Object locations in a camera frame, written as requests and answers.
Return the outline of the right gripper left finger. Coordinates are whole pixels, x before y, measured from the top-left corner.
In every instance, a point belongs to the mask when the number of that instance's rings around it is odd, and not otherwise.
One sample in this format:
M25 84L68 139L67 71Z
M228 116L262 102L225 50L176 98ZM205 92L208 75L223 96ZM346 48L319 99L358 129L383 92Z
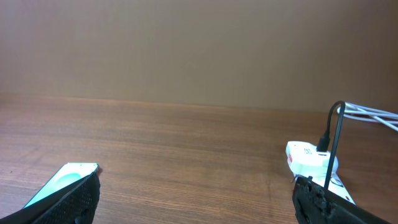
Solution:
M1 218L1 224L92 224L100 200L94 171L43 199Z

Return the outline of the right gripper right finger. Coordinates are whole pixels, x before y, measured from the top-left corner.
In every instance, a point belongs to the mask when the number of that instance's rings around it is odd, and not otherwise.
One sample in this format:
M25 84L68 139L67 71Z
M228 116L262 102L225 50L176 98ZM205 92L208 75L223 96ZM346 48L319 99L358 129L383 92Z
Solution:
M296 178L292 201L299 224L389 224L318 185L311 177Z

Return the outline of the Galaxy smartphone teal screen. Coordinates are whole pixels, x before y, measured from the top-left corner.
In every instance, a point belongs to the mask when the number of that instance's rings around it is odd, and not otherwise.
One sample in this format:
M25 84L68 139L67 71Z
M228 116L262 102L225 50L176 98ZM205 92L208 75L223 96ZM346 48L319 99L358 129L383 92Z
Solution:
M66 163L29 200L29 202L24 206L24 208L88 176L92 172L97 171L98 168L99 165L97 163L74 163L74 162Z

